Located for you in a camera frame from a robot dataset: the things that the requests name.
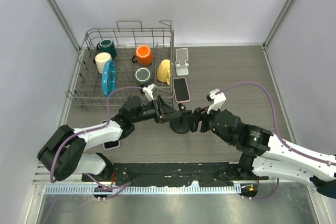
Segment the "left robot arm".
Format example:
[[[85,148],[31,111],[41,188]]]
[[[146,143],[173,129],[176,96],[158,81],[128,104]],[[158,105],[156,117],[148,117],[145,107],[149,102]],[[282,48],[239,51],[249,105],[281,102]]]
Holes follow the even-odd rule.
[[[180,117],[182,112],[167,105],[161,97],[143,105],[139,97],[130,96],[119,113],[102,124],[82,129],[60,126],[39,151],[37,158],[50,172],[52,183],[78,174],[83,179],[105,182],[112,175],[112,163],[103,154],[89,155],[85,154],[86,150],[128,137],[135,130],[135,123],[147,120],[165,123]]]

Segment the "black round-base phone stand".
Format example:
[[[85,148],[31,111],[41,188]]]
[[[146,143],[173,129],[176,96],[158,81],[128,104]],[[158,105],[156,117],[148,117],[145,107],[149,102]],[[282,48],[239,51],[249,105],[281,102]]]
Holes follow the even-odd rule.
[[[179,112],[182,116],[178,119],[174,119],[170,122],[171,130],[176,134],[186,134],[190,131],[190,126],[188,124],[188,119],[193,116],[192,110],[187,110],[186,106],[182,103],[178,104]]]

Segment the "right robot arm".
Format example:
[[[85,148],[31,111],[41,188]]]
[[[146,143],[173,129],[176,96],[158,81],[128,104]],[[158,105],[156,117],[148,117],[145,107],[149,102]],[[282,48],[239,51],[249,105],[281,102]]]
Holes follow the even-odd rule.
[[[187,121],[192,132],[210,131],[241,152],[237,173],[242,179],[287,179],[335,198],[334,155],[312,151],[262,127],[245,124],[228,110],[197,108]]]

